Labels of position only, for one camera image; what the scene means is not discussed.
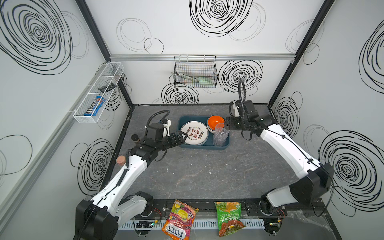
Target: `black cylindrical cap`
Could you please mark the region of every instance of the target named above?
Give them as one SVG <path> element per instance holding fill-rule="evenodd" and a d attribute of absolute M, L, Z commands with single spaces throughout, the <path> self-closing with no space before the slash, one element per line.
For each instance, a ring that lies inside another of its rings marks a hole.
<path fill-rule="evenodd" d="M 139 138 L 139 136 L 138 136 L 137 134 L 133 134 L 133 135 L 131 136 L 131 139 L 132 139 L 134 142 L 138 142 L 138 141 L 140 141 L 140 138 Z"/>

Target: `black wire basket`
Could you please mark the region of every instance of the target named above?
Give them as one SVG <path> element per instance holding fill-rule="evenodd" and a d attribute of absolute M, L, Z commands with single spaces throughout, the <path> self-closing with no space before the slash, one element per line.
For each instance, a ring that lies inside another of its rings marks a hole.
<path fill-rule="evenodd" d="M 215 55 L 175 56 L 175 87 L 215 88 L 218 74 Z"/>

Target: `white cable tray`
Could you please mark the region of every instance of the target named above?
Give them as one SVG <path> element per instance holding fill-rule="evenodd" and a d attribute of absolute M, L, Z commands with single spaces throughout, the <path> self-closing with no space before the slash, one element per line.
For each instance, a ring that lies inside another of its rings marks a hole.
<path fill-rule="evenodd" d="M 122 63 L 107 63 L 101 75 L 97 78 L 96 82 L 92 85 L 91 89 L 81 102 L 80 106 L 75 111 L 73 117 L 79 123 L 97 123 L 101 114 L 104 111 L 106 104 L 109 101 L 109 98 L 113 95 L 118 88 L 118 82 L 124 71 Z M 107 92 L 109 86 L 113 83 L 116 87 Z M 104 92 L 101 92 L 99 88 L 107 88 Z M 84 116 L 87 110 L 97 99 L 103 99 L 103 104 L 99 108 L 94 108 L 89 114 L 90 116 Z"/>
<path fill-rule="evenodd" d="M 241 218 L 240 221 L 245 225 L 245 228 L 248 229 L 263 229 L 264 227 L 264 220 L 262 218 L 255 218 L 255 219 L 248 219 L 248 218 Z M 160 224 L 155 225 L 152 230 L 161 230 L 161 228 L 166 223 L 166 220 L 161 220 Z M 196 219 L 193 222 L 192 229 L 195 230 L 201 230 L 201 229 L 217 229 L 217 219 Z M 119 227 L 119 230 L 134 230 L 132 220 L 125 223 L 123 226 Z"/>

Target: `white wire basket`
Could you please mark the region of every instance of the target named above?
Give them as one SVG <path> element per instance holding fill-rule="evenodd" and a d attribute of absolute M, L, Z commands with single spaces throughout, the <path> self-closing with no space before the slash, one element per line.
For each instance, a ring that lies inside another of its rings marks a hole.
<path fill-rule="evenodd" d="M 118 82 L 123 71 L 124 67 L 122 66 L 122 63 L 107 63 L 103 72 L 92 85 L 91 89 L 73 115 L 79 123 L 97 123 L 99 121 L 109 98 L 114 91 L 116 91 L 116 88 L 118 88 Z M 107 91 L 112 84 L 116 87 Z M 106 87 L 104 92 L 100 90 L 102 87 Z M 97 99 L 102 99 L 102 104 L 99 107 L 93 108 L 92 106 L 95 105 L 94 103 Z"/>

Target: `wire basket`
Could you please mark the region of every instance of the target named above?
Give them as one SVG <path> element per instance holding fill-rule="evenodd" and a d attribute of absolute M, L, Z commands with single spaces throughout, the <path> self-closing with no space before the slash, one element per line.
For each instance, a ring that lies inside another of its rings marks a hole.
<path fill-rule="evenodd" d="M 110 62 L 106 64 L 104 70 L 73 115 L 79 123 L 97 123 L 99 121 L 111 95 L 118 88 L 118 82 L 123 71 L 122 63 Z M 98 99 L 102 99 L 102 104 L 98 104 Z"/>
<path fill-rule="evenodd" d="M 175 87 L 215 88 L 218 80 L 215 55 L 175 56 Z"/>

